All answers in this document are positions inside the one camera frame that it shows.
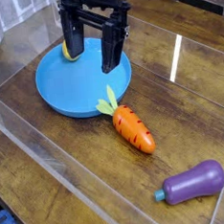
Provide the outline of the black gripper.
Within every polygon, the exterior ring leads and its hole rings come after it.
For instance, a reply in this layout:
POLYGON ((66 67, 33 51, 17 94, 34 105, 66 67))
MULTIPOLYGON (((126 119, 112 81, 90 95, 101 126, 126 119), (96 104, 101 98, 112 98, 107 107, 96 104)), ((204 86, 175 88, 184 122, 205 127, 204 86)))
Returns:
POLYGON ((58 4, 64 41, 71 59, 79 57, 84 51, 84 30, 81 19, 99 25, 105 22, 101 29, 101 68, 104 73, 109 73, 120 64, 128 31, 126 26, 122 26, 118 20, 107 21, 106 17, 94 14, 93 8, 101 11, 110 9, 122 23, 125 23, 126 14, 131 7, 126 0, 60 0, 58 4))

